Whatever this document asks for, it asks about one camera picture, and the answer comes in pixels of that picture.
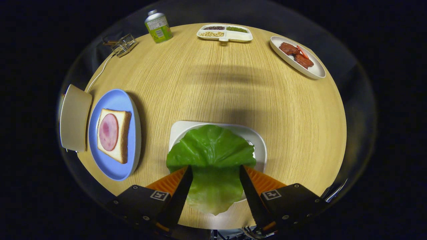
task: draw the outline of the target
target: green label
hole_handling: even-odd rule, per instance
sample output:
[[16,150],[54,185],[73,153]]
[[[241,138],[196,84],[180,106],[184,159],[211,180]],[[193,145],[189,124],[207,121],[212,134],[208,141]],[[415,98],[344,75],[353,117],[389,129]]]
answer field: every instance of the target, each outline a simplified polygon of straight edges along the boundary
[[145,26],[156,43],[161,43],[172,38],[172,32],[170,31],[169,24],[167,24],[166,17],[145,23]]

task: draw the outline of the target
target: blue plate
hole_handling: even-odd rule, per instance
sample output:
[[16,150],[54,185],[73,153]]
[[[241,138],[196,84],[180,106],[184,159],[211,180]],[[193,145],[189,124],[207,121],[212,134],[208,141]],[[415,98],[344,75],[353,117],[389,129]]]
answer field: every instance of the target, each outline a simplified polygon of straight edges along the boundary
[[[128,162],[125,164],[119,163],[98,149],[98,119],[103,108],[132,113],[128,132]],[[141,153],[141,123],[135,103],[125,91],[110,90],[96,104],[89,120],[89,146],[99,169],[109,178],[123,181],[135,171]]]

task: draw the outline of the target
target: white sectioned tray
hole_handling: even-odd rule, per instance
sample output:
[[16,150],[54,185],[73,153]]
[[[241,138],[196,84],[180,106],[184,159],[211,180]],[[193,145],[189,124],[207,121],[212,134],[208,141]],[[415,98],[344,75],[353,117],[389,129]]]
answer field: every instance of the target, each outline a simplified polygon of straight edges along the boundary
[[301,73],[307,75],[308,77],[314,78],[314,79],[320,79],[326,77],[326,71],[323,68],[323,66],[320,64],[320,61],[309,51],[307,51],[305,48],[301,46],[301,48],[304,50],[304,52],[308,55],[308,58],[314,63],[312,67],[309,67],[308,69],[305,69],[303,66],[301,66],[299,63],[295,62],[294,57],[292,55],[285,54],[282,50],[279,49],[280,45],[285,42],[290,45],[293,45],[296,47],[297,43],[293,42],[287,38],[273,36],[270,38],[270,45],[272,49],[283,59],[285,60],[289,65],[294,67],[296,70],[300,71]]
[[[223,26],[224,30],[204,30],[206,27],[209,26]],[[228,26],[232,26],[232,27],[238,27],[241,29],[244,29],[246,32],[236,32],[236,31],[228,31],[226,30]],[[223,32],[224,36],[223,37],[205,37],[205,36],[201,36],[200,34],[204,33],[204,32]],[[199,38],[202,39],[208,39],[208,40],[219,40],[219,41],[234,41],[234,42],[248,42],[248,41],[252,41],[253,37],[252,37],[252,33],[249,29],[242,27],[242,26],[235,26],[235,25],[225,25],[225,24],[208,24],[208,25],[204,25],[203,27],[201,27],[199,29],[199,31],[196,34]]]

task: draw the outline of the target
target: red chili slice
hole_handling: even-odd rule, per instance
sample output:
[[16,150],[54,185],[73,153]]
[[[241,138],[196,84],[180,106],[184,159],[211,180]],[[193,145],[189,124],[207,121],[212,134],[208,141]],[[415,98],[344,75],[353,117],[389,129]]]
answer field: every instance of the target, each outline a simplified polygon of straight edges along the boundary
[[302,47],[300,47],[299,45],[297,45],[296,47],[301,51],[303,57],[305,57],[307,59],[310,59],[310,58],[308,58],[308,55],[304,52],[304,50],[302,49]]

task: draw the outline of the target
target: beverage can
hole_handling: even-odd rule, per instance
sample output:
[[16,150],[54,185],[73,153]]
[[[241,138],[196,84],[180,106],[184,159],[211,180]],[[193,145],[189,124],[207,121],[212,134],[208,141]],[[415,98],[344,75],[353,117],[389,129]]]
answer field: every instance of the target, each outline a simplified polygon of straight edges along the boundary
[[153,37],[156,43],[161,43],[172,38],[169,24],[167,23],[166,16],[157,10],[150,11],[148,18],[145,20],[145,27]]

